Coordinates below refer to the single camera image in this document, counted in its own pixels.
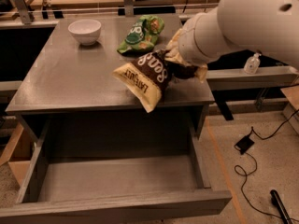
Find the cream foam-padded gripper finger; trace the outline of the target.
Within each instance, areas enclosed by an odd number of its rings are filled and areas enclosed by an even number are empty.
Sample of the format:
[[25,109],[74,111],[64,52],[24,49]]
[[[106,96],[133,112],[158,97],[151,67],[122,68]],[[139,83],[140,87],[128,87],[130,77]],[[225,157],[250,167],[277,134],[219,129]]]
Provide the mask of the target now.
[[178,29],[166,45],[164,59],[170,66],[175,78],[189,79],[197,77],[200,82],[204,82],[206,80],[207,64],[204,63],[199,66],[194,66],[182,58],[178,51],[180,33],[181,29]]

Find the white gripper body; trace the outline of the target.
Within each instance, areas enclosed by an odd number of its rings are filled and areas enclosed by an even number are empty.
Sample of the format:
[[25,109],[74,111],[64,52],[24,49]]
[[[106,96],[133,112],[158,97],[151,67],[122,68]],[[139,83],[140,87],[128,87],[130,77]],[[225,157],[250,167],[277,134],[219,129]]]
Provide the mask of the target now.
[[199,66],[217,61],[220,56],[237,51],[222,33],[216,8],[189,18],[181,28],[178,52],[184,61]]

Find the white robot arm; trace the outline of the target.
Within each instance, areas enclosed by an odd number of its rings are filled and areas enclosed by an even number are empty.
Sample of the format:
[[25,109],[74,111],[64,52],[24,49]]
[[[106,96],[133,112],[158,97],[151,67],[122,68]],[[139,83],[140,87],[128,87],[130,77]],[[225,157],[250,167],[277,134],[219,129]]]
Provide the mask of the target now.
[[189,18],[166,46],[165,58],[203,66],[250,50],[299,70],[299,0],[220,0]]

